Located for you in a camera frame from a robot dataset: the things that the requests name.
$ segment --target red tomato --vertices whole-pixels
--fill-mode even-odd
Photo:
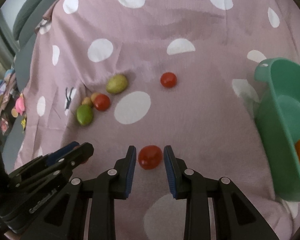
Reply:
[[[165,88],[172,88],[177,84],[177,77],[171,72],[164,73],[160,78],[160,83]]]
[[[162,161],[162,151],[158,146],[149,145],[143,147],[138,155],[138,162],[145,170],[157,167]]]
[[[94,107],[99,111],[106,111],[110,106],[110,99],[104,94],[97,95],[93,102]]]

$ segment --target polka dot fabric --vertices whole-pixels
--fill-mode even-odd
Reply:
[[[275,198],[253,122],[266,86],[253,72],[266,58],[300,63],[292,0],[59,0],[49,11],[24,90],[28,121],[16,167],[71,141],[90,142],[97,150],[74,171],[85,180],[112,168],[129,145],[172,145],[189,168],[231,178],[280,240],[290,238],[297,208]],[[160,84],[166,72],[178,77],[171,89]],[[108,94],[117,73],[129,86]],[[111,106],[81,127],[76,108],[96,91]],[[169,194],[163,164],[151,171],[137,164],[132,193],[115,212],[118,239],[183,237],[185,205]]]

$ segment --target green lime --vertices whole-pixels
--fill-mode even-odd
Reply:
[[[89,105],[81,105],[77,108],[77,120],[82,126],[92,122],[93,111]]]
[[[117,74],[108,80],[106,90],[110,94],[119,94],[128,86],[127,78],[122,74]]]

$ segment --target gray sofa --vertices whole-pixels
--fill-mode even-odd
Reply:
[[[14,26],[13,37],[19,41],[20,51],[16,54],[14,68],[16,71],[17,86],[22,91],[28,83],[30,76],[30,63],[36,39],[35,27],[42,20],[43,14],[55,0],[27,0],[20,9]],[[24,133],[19,116],[6,138],[2,150],[2,158],[8,173],[13,169],[18,151],[24,139]]]

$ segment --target green basket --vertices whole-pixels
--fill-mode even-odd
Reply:
[[[300,65],[285,58],[266,59],[254,78],[267,82],[255,121],[268,157],[274,190],[287,201],[300,201]]]

